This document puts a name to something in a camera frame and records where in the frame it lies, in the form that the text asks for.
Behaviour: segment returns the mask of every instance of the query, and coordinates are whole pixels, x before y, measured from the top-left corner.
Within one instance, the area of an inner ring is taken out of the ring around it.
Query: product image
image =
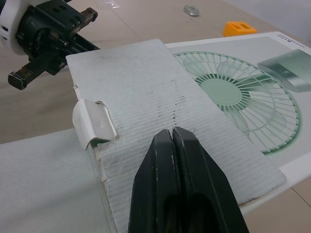
[[[311,91],[311,56],[301,50],[259,62],[258,67],[279,79],[290,91]]]
[[[280,81],[240,59],[205,51],[174,55],[225,115],[261,152],[290,144],[301,116]]]

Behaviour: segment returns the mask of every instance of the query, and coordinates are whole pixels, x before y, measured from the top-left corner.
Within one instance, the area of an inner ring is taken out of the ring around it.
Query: orange plastic block
[[[245,22],[227,22],[223,36],[245,35],[256,33],[257,30]]]

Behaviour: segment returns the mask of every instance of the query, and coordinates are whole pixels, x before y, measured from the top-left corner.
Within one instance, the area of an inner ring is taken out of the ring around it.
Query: white surface
[[[261,206],[265,202],[280,195],[282,192],[285,192],[294,185],[300,183],[304,179],[310,177],[311,175],[310,164],[311,164],[311,152],[299,157],[298,159],[291,161],[290,163],[281,166],[279,169],[286,176],[287,178],[286,183],[272,190],[266,195],[260,197],[259,199],[254,200],[248,203],[247,205],[243,206],[241,208],[242,214],[247,214],[248,212]]]
[[[74,129],[2,144],[0,158],[0,233],[110,232],[100,178]]]
[[[119,233],[127,231],[134,175],[162,129],[194,132],[228,177],[238,203],[285,182],[159,40],[67,60],[81,97],[103,102],[119,135],[101,146],[104,185]]]
[[[111,141],[117,137],[108,110],[103,104],[79,100],[73,108],[72,122],[85,150],[94,139]]]
[[[225,0],[226,2],[311,42],[310,0]]]

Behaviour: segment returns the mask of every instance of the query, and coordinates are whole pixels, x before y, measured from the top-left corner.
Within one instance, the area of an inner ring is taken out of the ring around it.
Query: fan blade illustration
[[[301,125],[299,107],[274,77],[246,61],[218,53],[174,56],[263,153],[288,146],[296,137]]]

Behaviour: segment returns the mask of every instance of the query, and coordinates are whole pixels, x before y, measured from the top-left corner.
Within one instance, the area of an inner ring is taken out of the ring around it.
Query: corrugated plastic board
[[[104,187],[119,233],[127,232],[133,179],[153,136],[194,132],[225,172],[239,204],[285,182],[181,67],[160,40],[67,57],[79,97],[103,102],[119,137],[99,148]]]

